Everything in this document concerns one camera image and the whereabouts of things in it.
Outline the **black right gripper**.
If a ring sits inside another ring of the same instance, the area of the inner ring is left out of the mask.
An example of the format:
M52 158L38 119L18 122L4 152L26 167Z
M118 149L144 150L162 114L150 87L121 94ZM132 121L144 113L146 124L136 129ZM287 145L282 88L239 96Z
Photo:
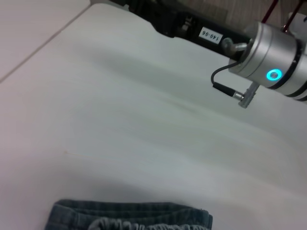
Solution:
M151 16L155 30L167 37L178 37L195 43L225 57L238 59L240 54L227 54L222 41L249 43L250 38L229 26L211 19L188 13L178 13L177 0L112 0L120 6L128 5L130 12L138 16Z

